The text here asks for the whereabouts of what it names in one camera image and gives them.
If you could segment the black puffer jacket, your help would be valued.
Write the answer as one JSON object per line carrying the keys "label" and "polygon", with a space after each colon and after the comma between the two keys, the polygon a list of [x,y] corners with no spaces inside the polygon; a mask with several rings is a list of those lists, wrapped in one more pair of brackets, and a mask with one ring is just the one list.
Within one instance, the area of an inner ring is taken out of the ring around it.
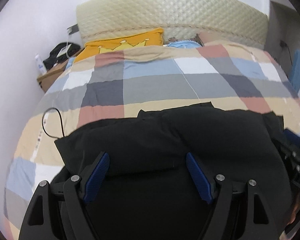
{"label": "black puffer jacket", "polygon": [[283,118],[272,112],[224,111],[210,103],[140,111],[135,118],[91,122],[58,139],[64,167],[53,182],[83,176],[106,152],[109,169],[86,207],[99,239],[198,239],[208,208],[187,169],[192,153],[214,173],[255,180],[280,234],[293,202],[272,141],[282,132]]}

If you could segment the blue hanging towel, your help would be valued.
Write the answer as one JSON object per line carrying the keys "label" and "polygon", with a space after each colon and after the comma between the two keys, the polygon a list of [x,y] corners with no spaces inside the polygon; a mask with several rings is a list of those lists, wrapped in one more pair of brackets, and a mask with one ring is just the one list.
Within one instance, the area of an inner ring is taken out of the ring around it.
{"label": "blue hanging towel", "polygon": [[292,68],[289,74],[289,81],[296,92],[300,90],[300,49],[294,52]]}

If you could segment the wooden nightstand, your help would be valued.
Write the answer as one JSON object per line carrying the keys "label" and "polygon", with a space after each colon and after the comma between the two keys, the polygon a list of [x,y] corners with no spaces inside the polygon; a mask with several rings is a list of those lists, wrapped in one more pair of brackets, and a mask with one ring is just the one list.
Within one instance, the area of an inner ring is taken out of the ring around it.
{"label": "wooden nightstand", "polygon": [[69,59],[71,57],[76,57],[82,50],[83,49],[79,49],[77,52],[73,53],[72,56],[64,53],[62,55],[62,57],[64,57],[64,61],[61,59],[58,60],[50,70],[37,77],[37,83],[44,93],[46,93],[53,83],[63,74],[67,64],[69,63]]}

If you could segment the white lotion bottle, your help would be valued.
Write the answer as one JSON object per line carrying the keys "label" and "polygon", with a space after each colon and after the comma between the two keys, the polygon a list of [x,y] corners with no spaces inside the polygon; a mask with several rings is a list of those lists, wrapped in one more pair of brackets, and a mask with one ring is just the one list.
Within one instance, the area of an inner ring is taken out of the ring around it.
{"label": "white lotion bottle", "polygon": [[35,61],[36,61],[36,64],[38,66],[40,73],[42,75],[45,75],[47,73],[47,69],[46,69],[41,57],[38,54],[35,55]]}

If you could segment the light blue pillow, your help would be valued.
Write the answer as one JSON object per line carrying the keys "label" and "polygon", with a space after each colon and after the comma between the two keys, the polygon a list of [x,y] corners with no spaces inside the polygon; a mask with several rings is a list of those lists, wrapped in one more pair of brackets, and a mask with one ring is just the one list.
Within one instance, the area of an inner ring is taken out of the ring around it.
{"label": "light blue pillow", "polygon": [[191,40],[183,40],[183,41],[173,41],[166,45],[165,47],[172,47],[172,48],[184,48],[184,49],[192,49],[192,48],[200,48],[202,47],[201,44],[199,44],[196,41]]}

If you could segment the plaid patchwork quilt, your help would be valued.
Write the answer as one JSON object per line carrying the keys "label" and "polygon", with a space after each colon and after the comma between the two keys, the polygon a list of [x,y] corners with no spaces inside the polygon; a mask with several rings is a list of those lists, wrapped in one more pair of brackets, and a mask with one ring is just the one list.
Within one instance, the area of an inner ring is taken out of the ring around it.
{"label": "plaid patchwork quilt", "polygon": [[223,110],[272,111],[300,134],[300,99],[261,49],[215,41],[193,49],[129,48],[75,62],[45,93],[19,139],[5,186],[7,239],[18,238],[39,182],[52,180],[64,165],[54,137],[100,119],[200,102]]}

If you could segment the black bag on nightstand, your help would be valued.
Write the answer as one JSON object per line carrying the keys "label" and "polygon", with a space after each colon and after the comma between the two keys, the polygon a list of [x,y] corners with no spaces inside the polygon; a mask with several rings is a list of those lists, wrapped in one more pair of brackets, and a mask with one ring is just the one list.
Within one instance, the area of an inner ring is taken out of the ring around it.
{"label": "black bag on nightstand", "polygon": [[72,42],[59,43],[53,50],[50,51],[50,55],[43,61],[47,70],[50,70],[55,64],[63,63],[70,57],[79,52],[81,46]]}

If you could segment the white tablet device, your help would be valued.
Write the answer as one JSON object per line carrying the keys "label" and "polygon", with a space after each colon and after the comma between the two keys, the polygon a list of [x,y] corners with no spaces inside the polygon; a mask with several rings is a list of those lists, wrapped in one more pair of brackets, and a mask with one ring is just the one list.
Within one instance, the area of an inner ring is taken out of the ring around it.
{"label": "white tablet device", "polygon": [[61,56],[63,56],[63,55],[66,55],[66,56],[67,56],[68,50],[70,49],[70,47],[71,47],[71,45],[68,44],[68,45],[66,45],[64,48],[62,48],[62,49],[59,51],[59,53],[57,54],[57,57],[61,57]]}

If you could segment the cream quilted headboard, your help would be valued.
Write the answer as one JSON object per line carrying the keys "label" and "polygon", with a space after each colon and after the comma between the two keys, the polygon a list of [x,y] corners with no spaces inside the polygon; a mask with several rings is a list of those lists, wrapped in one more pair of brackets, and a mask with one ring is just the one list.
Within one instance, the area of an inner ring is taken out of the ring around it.
{"label": "cream quilted headboard", "polygon": [[268,31],[267,15],[238,0],[89,0],[76,18],[83,42],[163,28],[166,43],[207,31],[262,49]]}

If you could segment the yellow crown pillow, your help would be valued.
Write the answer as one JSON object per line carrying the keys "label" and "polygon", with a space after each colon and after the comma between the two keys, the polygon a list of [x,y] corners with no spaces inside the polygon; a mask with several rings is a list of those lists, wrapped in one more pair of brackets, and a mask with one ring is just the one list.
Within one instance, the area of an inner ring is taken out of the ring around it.
{"label": "yellow crown pillow", "polygon": [[162,28],[157,28],[130,36],[90,41],[84,45],[84,49],[76,56],[74,62],[82,61],[98,54],[129,48],[163,46],[163,34],[164,30]]}

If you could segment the grey wall socket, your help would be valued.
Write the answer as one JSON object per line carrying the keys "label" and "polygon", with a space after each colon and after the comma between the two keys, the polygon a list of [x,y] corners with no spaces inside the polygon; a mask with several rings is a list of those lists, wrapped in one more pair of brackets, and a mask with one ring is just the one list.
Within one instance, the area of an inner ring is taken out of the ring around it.
{"label": "grey wall socket", "polygon": [[67,28],[68,35],[72,35],[72,34],[77,33],[77,32],[79,32],[78,24],[72,25],[72,26]]}

